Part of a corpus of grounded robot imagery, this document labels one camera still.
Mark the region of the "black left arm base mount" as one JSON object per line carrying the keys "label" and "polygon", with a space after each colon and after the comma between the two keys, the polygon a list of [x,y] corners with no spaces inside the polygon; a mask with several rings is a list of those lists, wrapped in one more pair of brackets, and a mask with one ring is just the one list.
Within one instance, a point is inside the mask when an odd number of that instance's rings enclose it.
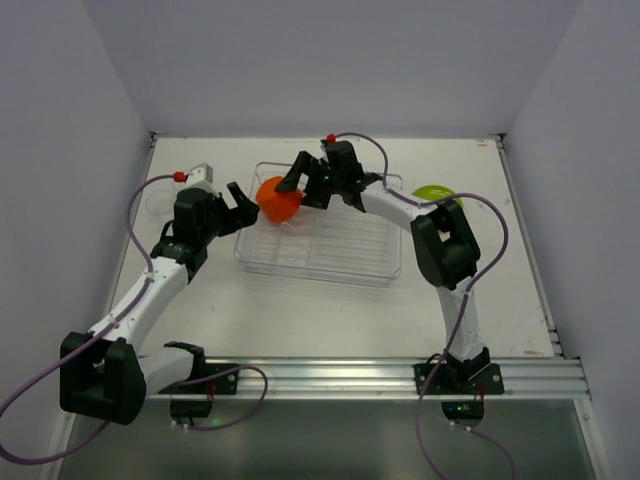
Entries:
{"label": "black left arm base mount", "polygon": [[176,422],[206,418],[213,410],[216,396],[232,396],[237,393],[238,373],[232,372],[207,383],[181,386],[172,385],[161,391],[170,395],[169,413]]}

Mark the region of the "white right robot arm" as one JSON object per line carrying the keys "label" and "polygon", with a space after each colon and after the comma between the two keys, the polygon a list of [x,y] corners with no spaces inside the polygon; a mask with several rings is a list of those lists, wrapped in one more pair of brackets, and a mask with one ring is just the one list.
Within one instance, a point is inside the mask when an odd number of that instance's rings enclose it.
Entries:
{"label": "white right robot arm", "polygon": [[466,291],[477,273],[480,249],[461,205],[445,200],[422,206],[404,196],[386,178],[367,172],[352,143],[326,139],[323,156],[301,151],[287,174],[274,185],[277,195],[298,196],[300,203],[327,209],[332,197],[362,213],[375,215],[407,231],[412,238],[418,270],[436,288],[451,346],[447,367],[472,377],[490,364],[471,294]]}

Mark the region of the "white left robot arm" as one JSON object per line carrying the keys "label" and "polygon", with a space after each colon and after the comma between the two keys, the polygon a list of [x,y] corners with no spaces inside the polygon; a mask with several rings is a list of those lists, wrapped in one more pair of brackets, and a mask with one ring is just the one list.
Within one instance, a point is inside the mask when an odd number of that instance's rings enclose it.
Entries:
{"label": "white left robot arm", "polygon": [[120,303],[86,333],[62,341],[59,403],[66,412],[130,424],[146,398],[204,377],[204,351],[178,341],[141,358],[138,350],[164,311],[207,260],[208,246],[240,226],[221,195],[180,191],[174,218],[151,251],[151,262]]}

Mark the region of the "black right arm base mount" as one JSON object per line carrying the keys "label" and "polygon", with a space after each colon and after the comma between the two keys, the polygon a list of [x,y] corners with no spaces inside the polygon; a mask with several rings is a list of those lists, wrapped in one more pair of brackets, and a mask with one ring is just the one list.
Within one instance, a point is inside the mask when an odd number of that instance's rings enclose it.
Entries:
{"label": "black right arm base mount", "polygon": [[416,392],[421,393],[427,378],[434,373],[426,395],[465,397],[465,400],[443,400],[442,412],[454,424],[479,426],[485,415],[486,397],[505,393],[500,366],[491,360],[487,347],[476,357],[464,361],[448,354],[437,368],[439,359],[440,354],[434,354],[412,366]]}

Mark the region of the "orange plastic cup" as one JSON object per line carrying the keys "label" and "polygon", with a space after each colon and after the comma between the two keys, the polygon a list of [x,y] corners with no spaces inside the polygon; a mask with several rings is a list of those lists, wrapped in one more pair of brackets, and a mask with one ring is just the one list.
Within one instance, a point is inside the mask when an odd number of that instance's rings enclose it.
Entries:
{"label": "orange plastic cup", "polygon": [[281,176],[265,180],[256,193],[256,203],[268,221],[280,224],[293,218],[302,205],[303,193],[296,189],[293,192],[279,193],[277,185]]}

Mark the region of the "green plastic plate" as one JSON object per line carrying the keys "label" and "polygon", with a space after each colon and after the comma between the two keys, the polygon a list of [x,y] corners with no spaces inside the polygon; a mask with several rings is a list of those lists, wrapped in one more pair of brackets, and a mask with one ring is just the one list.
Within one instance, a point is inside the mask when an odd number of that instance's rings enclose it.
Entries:
{"label": "green plastic plate", "polygon": [[454,191],[450,188],[437,184],[424,185],[412,192],[412,195],[421,203],[433,203],[453,194]]}

